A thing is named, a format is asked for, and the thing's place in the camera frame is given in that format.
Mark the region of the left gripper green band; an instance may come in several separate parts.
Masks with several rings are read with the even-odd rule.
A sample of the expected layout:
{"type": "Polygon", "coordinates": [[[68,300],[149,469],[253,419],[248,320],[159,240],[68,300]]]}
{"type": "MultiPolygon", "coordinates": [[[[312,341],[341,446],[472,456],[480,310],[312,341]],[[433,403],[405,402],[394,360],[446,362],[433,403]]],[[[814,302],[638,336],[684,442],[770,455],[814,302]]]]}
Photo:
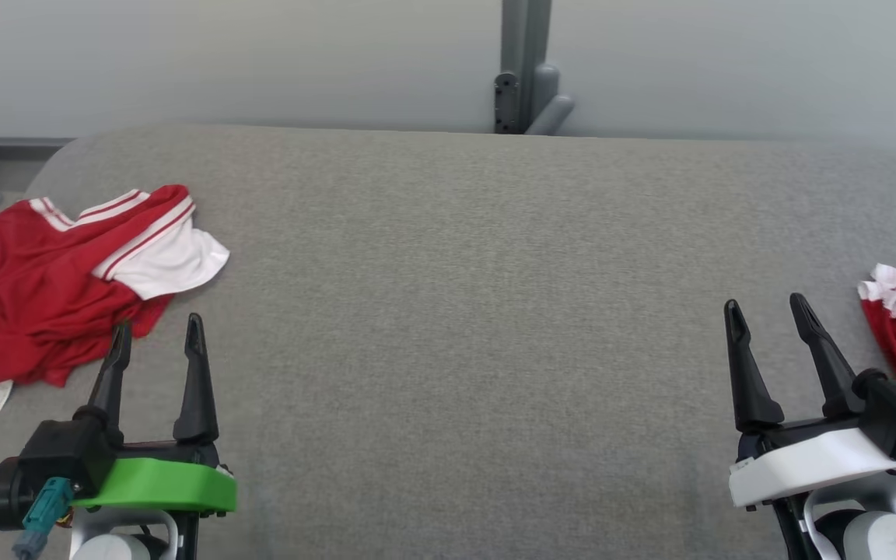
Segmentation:
{"type": "MultiPolygon", "coordinates": [[[[131,359],[131,323],[114,328],[110,348],[100,365],[86,410],[102,422],[108,436],[120,430],[122,380],[131,359]]],[[[209,444],[191,449],[184,460],[120,457],[106,481],[92,496],[75,497],[75,508],[135,508],[168,513],[225,515],[238,506],[238,483],[221,464],[213,442],[219,422],[204,325],[199,314],[187,319],[184,354],[187,359],[184,400],[174,422],[178,443],[209,444]]]]}

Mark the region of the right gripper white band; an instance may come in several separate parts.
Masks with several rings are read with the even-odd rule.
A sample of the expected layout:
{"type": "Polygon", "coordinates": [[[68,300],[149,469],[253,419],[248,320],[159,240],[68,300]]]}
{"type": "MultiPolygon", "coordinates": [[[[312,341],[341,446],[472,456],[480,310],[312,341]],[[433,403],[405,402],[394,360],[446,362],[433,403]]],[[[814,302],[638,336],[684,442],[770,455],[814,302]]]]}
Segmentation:
{"type": "MultiPolygon", "coordinates": [[[[859,415],[856,374],[803,294],[789,295],[800,340],[810,348],[824,391],[825,418],[859,415]]],[[[724,305],[733,422],[740,432],[730,468],[733,506],[747,508],[807,494],[818,506],[854,503],[868,510],[896,510],[896,458],[885,453],[849,419],[782,425],[753,353],[751,331],[739,303],[724,305]]]]}

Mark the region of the red Bulls 23 jersey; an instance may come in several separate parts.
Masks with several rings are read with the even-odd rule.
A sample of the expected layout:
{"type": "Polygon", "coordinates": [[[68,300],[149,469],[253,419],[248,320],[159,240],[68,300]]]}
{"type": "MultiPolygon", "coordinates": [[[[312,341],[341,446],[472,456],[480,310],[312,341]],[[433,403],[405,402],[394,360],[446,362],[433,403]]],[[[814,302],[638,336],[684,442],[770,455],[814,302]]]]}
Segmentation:
{"type": "Polygon", "coordinates": [[[145,337],[175,295],[214,279],[230,252],[194,224],[196,209],[168,184],[74,219],[46,196],[0,213],[0,410],[14,385],[63,387],[107,354],[115,327],[145,337]]]}

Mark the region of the grey fabric sofa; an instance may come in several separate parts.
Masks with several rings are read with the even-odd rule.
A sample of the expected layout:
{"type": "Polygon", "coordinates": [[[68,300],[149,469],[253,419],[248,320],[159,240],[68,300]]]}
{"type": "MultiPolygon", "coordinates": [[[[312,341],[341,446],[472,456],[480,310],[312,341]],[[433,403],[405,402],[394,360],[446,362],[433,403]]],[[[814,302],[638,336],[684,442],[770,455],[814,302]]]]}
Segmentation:
{"type": "Polygon", "coordinates": [[[726,484],[724,303],[790,421],[824,403],[793,292],[884,365],[856,283],[896,267],[896,150],[153,125],[27,195],[164,184],[231,258],[134,343],[121,428],[170,437],[202,315],[239,508],[199,560],[786,560],[726,484]]]}

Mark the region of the grey metal post with hinge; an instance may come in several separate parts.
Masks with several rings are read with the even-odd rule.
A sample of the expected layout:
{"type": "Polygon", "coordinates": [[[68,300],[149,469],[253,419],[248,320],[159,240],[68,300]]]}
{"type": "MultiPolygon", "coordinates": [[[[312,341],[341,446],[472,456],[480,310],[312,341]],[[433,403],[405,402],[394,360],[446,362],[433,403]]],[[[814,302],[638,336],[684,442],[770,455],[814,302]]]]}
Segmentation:
{"type": "Polygon", "coordinates": [[[552,0],[502,0],[500,72],[493,81],[494,132],[557,135],[575,109],[547,62],[552,0]]]}

